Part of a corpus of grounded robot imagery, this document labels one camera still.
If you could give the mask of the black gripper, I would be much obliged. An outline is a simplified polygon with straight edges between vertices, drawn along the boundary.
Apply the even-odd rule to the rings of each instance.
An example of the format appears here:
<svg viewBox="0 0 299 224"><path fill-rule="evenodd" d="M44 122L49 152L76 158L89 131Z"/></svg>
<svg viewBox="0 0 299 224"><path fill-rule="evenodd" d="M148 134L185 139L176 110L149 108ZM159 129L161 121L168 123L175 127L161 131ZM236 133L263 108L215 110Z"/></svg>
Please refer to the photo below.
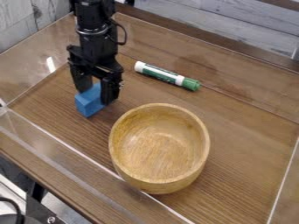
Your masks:
<svg viewBox="0 0 299 224"><path fill-rule="evenodd" d="M92 87L92 77L100 79L100 100L107 106L119 97L121 73L124 68L117 63L112 54L101 59L92 59L84 53L80 46L68 45L69 72L75 87L80 93Z"/></svg>

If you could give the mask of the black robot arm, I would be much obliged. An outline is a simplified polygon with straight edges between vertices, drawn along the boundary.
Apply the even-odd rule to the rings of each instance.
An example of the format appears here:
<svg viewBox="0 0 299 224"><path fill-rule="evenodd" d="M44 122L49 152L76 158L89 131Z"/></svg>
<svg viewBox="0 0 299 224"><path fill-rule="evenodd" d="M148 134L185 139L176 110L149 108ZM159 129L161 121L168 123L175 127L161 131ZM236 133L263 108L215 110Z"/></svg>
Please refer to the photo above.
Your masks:
<svg viewBox="0 0 299 224"><path fill-rule="evenodd" d="M80 93L99 79L100 100L108 105L117 99L123 66L117 63L117 47L127 43L124 26L112 18L115 0L73 0L79 45L68 45L68 63L73 84Z"/></svg>

